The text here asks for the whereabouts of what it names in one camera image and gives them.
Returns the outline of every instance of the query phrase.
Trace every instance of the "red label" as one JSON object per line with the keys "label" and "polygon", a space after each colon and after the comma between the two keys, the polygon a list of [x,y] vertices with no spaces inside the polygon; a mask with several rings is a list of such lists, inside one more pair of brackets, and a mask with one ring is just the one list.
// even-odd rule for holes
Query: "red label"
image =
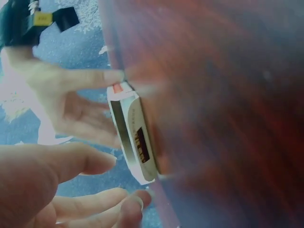
{"label": "red label", "polygon": [[117,94],[117,93],[120,93],[123,91],[123,88],[120,84],[116,84],[113,86],[113,90],[114,90],[114,93]]}

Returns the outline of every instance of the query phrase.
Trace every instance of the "blue patterned rug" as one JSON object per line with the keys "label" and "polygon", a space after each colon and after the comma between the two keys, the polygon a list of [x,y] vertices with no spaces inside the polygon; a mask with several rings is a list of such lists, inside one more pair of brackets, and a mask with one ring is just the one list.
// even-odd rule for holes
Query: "blue patterned rug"
{"label": "blue patterned rug", "polygon": [[[51,26],[45,30],[41,36],[39,47],[35,49],[36,56],[44,61],[60,64],[63,68],[110,68],[96,0],[55,0],[55,2],[41,0],[40,6],[43,11],[50,12],[58,8],[74,6],[81,24],[62,34],[59,33],[56,26]],[[30,110],[23,107],[22,100],[13,94],[14,91],[5,95],[0,93],[2,104],[0,109],[0,143],[10,145],[37,143],[40,121]],[[81,91],[80,94],[91,100],[106,102],[104,89],[85,90]],[[24,114],[16,114],[18,109],[22,109],[21,112]],[[121,187],[129,192],[143,188],[130,174],[120,150],[100,145],[94,145],[94,147],[116,156],[118,158],[116,167],[103,175],[78,176],[63,183],[58,188],[58,195],[74,197],[95,194],[114,187]],[[146,210],[142,226],[144,228],[162,227],[153,205]]]}

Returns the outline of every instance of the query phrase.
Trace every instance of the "red wooden table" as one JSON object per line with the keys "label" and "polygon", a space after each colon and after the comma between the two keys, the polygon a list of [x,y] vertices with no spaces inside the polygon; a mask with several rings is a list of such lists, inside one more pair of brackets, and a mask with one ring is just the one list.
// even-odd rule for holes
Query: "red wooden table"
{"label": "red wooden table", "polygon": [[99,3],[111,66],[174,173],[151,186],[164,225],[304,227],[303,1]]}

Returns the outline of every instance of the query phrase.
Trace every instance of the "white electronic device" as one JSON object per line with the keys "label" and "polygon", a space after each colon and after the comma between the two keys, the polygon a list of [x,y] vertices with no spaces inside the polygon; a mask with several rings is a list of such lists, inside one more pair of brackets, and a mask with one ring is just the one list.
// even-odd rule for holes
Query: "white electronic device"
{"label": "white electronic device", "polygon": [[153,182],[158,172],[138,94],[123,82],[108,87],[107,99],[131,174],[141,185]]}

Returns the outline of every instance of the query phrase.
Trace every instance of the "yellow tag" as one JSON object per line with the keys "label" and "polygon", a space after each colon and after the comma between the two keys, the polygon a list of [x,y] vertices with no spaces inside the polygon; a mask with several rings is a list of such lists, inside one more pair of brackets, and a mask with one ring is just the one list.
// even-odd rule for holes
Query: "yellow tag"
{"label": "yellow tag", "polygon": [[52,13],[35,12],[34,26],[50,26],[53,23]]}

